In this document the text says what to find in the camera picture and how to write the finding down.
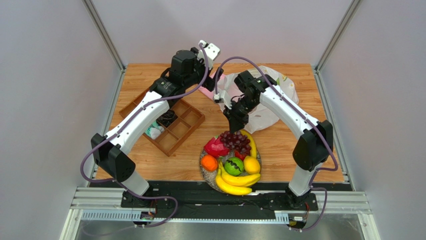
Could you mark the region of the dark red fake grapes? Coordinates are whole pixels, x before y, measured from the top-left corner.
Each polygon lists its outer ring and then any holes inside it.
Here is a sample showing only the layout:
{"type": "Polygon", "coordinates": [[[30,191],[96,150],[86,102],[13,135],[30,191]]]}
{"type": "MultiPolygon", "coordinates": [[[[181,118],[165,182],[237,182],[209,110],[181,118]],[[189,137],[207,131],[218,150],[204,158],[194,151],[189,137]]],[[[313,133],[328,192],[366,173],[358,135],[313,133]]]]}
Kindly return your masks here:
{"type": "Polygon", "coordinates": [[[237,151],[242,155],[251,155],[251,139],[248,135],[243,134],[241,131],[232,133],[225,131],[219,135],[221,143],[228,149],[237,151]]]}

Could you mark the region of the white plastic bag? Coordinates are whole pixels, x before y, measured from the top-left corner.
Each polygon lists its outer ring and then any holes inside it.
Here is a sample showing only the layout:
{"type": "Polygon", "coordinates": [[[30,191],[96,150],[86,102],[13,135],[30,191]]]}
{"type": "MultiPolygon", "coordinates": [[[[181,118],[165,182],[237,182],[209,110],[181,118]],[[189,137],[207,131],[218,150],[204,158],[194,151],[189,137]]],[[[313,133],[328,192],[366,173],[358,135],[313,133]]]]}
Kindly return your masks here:
{"type": "Polygon", "coordinates": [[[260,94],[259,105],[248,114],[248,123],[244,129],[252,134],[281,121],[287,124],[297,137],[300,136],[301,113],[304,111],[297,106],[299,97],[294,82],[286,75],[263,65],[252,68],[249,72],[255,78],[270,76],[277,82],[277,86],[269,86],[260,94]]]}

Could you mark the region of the red fake dragon fruit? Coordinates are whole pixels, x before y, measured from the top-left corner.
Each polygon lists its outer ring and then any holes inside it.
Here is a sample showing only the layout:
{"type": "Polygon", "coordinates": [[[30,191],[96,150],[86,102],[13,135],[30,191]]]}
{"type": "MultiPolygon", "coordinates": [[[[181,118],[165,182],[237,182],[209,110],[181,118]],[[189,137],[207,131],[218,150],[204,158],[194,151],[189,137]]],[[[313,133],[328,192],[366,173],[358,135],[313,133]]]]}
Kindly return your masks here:
{"type": "Polygon", "coordinates": [[[214,158],[224,157],[230,150],[224,146],[220,136],[212,137],[203,147],[204,151],[214,158]]]}

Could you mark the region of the single yellow fake banana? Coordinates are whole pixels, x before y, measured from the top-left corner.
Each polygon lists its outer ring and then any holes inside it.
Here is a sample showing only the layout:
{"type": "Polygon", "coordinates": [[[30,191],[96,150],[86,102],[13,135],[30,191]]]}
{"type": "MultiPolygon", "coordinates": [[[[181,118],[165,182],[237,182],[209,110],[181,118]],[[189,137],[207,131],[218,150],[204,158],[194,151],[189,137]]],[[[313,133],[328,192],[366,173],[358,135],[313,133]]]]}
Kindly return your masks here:
{"type": "Polygon", "coordinates": [[[245,131],[243,129],[240,130],[240,132],[241,132],[242,135],[246,136],[249,139],[250,156],[254,157],[254,158],[257,158],[258,151],[257,151],[257,146],[256,146],[256,143],[255,143],[253,137],[251,136],[250,133],[248,133],[247,131],[245,131]]]}

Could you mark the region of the green fake melon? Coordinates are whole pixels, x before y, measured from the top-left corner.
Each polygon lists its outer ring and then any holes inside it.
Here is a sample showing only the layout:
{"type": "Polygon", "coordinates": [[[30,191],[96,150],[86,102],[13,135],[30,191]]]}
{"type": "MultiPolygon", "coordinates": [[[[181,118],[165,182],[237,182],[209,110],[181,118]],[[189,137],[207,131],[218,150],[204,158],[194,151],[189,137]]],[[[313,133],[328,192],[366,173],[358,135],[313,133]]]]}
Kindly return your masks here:
{"type": "Polygon", "coordinates": [[[238,157],[230,157],[225,161],[224,164],[225,171],[231,176],[241,175],[245,168],[243,161],[238,157]]]}

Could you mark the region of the yellow fake lemon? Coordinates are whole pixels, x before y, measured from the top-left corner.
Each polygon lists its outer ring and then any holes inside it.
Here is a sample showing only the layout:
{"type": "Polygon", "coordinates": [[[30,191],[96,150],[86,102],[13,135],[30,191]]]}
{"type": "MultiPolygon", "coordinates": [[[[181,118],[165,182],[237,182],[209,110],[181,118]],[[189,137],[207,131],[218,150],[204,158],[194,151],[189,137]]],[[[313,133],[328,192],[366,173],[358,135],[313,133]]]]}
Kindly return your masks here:
{"type": "Polygon", "coordinates": [[[259,161],[253,156],[246,156],[243,160],[244,170],[250,174],[259,174],[261,171],[261,165],[259,161]]]}

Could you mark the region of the orange fake orange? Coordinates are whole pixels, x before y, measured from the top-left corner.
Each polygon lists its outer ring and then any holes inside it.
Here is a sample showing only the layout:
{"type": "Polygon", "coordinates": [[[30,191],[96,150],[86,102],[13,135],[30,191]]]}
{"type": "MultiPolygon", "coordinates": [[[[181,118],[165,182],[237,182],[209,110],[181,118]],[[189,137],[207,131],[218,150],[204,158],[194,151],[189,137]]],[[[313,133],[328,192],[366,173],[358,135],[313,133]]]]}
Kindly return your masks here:
{"type": "Polygon", "coordinates": [[[208,172],[216,171],[219,166],[217,159],[209,154],[201,158],[200,165],[208,172]]]}

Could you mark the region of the yellow fake banana bunch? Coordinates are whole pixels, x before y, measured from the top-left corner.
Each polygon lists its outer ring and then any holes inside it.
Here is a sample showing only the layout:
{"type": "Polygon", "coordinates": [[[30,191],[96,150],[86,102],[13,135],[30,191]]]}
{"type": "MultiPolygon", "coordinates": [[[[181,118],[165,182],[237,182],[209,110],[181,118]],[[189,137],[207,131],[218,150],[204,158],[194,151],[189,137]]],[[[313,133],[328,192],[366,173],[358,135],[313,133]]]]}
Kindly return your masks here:
{"type": "Polygon", "coordinates": [[[260,173],[246,176],[232,176],[225,171],[223,164],[220,162],[218,164],[215,183],[219,189],[226,194],[244,196],[253,191],[251,186],[257,183],[260,178],[260,173]]]}

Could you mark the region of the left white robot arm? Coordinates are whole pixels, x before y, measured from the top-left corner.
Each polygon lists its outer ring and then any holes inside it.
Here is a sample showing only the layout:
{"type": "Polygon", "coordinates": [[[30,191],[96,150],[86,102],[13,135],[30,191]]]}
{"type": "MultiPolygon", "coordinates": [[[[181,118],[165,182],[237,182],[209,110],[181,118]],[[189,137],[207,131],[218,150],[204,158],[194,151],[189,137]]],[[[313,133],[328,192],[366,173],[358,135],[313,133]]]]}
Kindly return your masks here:
{"type": "Polygon", "coordinates": [[[198,45],[190,50],[177,51],[170,67],[153,82],[130,114],[109,132],[97,133],[90,140],[92,149],[87,155],[93,156],[98,167],[136,196],[143,196],[150,185],[128,157],[135,143],[152,123],[189,95],[187,89],[203,87],[213,91],[215,88],[210,74],[221,50],[204,41],[198,45]]]}

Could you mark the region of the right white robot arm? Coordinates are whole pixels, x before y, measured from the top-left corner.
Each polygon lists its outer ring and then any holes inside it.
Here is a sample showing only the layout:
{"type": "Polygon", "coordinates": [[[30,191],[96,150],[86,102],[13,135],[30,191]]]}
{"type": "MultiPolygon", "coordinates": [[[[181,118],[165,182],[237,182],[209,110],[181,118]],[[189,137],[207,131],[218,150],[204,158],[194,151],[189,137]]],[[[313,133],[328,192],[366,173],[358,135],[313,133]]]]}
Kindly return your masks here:
{"type": "Polygon", "coordinates": [[[297,139],[292,153],[297,166],[287,193],[294,199],[304,197],[310,192],[317,171],[333,153],[332,124],[302,110],[267,74],[254,77],[246,70],[237,75],[234,83],[242,93],[238,100],[232,99],[225,90],[214,97],[224,103],[223,114],[229,122],[229,130],[232,133],[242,130],[249,122],[249,113],[258,105],[272,111],[297,139]]]}

